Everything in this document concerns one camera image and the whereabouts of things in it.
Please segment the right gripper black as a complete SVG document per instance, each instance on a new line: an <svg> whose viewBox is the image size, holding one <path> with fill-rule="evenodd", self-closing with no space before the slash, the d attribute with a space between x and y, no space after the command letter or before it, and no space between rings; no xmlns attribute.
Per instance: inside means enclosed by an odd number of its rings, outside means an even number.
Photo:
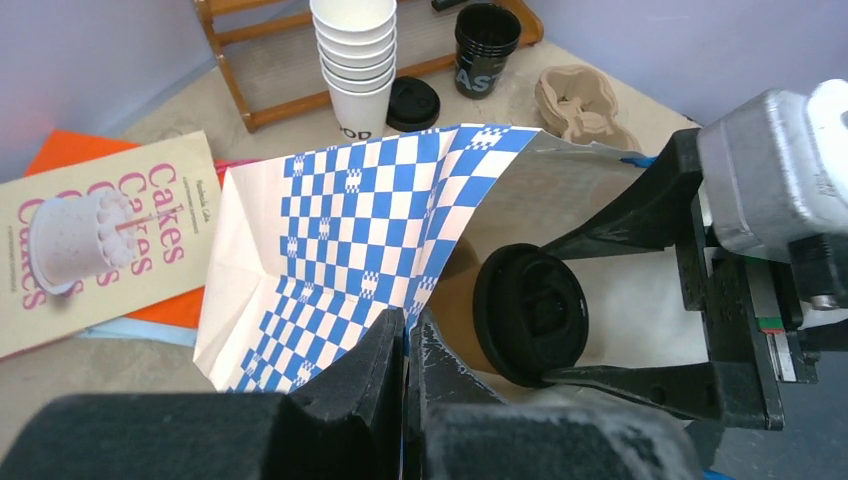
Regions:
<svg viewBox="0 0 848 480"><path fill-rule="evenodd" d="M571 232L543 245L561 260L675 246L684 306L703 321L707 361L551 370L552 384L593 388L686 420L780 431L783 383L815 384L818 350L799 330L801 305L788 265L732 254L704 219L698 128L673 133L651 166Z"/></svg>

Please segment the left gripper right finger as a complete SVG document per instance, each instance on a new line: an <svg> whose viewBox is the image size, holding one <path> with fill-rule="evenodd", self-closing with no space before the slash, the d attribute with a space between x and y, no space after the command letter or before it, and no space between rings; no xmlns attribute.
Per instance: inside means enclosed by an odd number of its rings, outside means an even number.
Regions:
<svg viewBox="0 0 848 480"><path fill-rule="evenodd" d="M408 479L701 479L669 415L614 398L509 404L444 342L430 311L409 332Z"/></svg>

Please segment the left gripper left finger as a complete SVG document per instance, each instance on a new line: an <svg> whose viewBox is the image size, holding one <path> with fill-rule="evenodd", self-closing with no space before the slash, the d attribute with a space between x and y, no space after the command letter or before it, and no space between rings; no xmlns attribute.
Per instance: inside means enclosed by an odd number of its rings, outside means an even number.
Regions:
<svg viewBox="0 0 848 480"><path fill-rule="evenodd" d="M56 399L1 463L5 479L395 479L405 319L281 393L80 394Z"/></svg>

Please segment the brown paper coffee cup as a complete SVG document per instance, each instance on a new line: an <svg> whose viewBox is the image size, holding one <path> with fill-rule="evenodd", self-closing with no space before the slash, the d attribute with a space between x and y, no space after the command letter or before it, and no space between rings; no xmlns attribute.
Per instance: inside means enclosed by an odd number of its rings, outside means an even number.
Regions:
<svg viewBox="0 0 848 480"><path fill-rule="evenodd" d="M444 343L471 369L497 374L478 340L473 298L481 261L471 242L460 237L427 302Z"/></svg>

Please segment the checkered paper bakery bag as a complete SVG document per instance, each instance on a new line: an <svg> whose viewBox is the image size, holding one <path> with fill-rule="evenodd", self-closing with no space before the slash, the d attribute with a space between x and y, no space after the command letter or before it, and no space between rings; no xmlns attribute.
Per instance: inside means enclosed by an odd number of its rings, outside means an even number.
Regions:
<svg viewBox="0 0 848 480"><path fill-rule="evenodd" d="M465 232L544 244L653 158L535 127L463 123L233 166L193 360L224 392L288 393L387 308L414 326Z"/></svg>

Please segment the light blue paper bag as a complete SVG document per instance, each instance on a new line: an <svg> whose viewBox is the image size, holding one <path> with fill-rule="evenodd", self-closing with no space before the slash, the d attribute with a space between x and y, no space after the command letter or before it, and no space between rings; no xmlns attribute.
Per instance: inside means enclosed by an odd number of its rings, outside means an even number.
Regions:
<svg viewBox="0 0 848 480"><path fill-rule="evenodd" d="M89 339L151 340L172 345L193 347L196 342L197 333L192 328L120 317L88 327L76 334L76 337Z"/></svg>

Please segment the cakes recipe book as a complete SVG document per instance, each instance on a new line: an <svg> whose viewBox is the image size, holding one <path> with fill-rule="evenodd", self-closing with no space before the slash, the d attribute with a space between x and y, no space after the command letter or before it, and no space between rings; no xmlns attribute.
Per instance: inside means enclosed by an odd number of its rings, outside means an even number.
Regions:
<svg viewBox="0 0 848 480"><path fill-rule="evenodd" d="M221 195L193 132L1 187L1 353L205 283Z"/></svg>

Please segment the black flat lid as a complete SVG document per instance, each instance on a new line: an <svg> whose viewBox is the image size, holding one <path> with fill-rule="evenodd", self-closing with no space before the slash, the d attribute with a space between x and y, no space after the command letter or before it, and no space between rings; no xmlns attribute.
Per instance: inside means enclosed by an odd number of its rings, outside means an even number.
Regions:
<svg viewBox="0 0 848 480"><path fill-rule="evenodd" d="M425 81L400 76L392 82L386 124L400 132L432 127L439 118L441 99Z"/></svg>

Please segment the black paper cup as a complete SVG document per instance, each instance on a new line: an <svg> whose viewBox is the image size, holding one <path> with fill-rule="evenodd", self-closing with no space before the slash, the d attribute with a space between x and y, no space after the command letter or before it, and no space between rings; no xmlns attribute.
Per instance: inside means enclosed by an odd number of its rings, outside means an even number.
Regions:
<svg viewBox="0 0 848 480"><path fill-rule="evenodd" d="M504 7L494 3L463 7L454 29L457 91L472 100L489 96L516 50L521 33L519 19Z"/></svg>

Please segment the wooden shelf rack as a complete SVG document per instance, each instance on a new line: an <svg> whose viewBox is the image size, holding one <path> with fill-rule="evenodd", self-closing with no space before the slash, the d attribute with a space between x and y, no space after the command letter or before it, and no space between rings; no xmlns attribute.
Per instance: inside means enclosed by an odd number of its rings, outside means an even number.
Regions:
<svg viewBox="0 0 848 480"><path fill-rule="evenodd" d="M221 18L263 7L261 1L197 1L199 22L248 132L323 108L330 102L320 72L317 40L308 6L288 1L278 16L229 31ZM428 1L398 5L397 67L421 77L454 63L454 24L460 8L436 11Z"/></svg>

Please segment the black blue marker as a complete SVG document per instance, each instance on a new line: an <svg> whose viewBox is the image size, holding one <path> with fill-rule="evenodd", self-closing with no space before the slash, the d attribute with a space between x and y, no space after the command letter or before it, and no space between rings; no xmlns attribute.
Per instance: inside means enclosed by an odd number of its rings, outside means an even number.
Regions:
<svg viewBox="0 0 848 480"><path fill-rule="evenodd" d="M431 0L430 3L435 11L442 12L457 5L464 4L468 1L469 0Z"/></svg>

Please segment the stack of white paper cups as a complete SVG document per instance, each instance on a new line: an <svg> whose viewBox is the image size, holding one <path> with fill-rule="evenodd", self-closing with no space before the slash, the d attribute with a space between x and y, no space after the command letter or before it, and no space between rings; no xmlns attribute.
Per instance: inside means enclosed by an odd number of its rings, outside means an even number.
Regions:
<svg viewBox="0 0 848 480"><path fill-rule="evenodd" d="M311 0L322 76L350 141L383 135L397 73L397 2Z"/></svg>

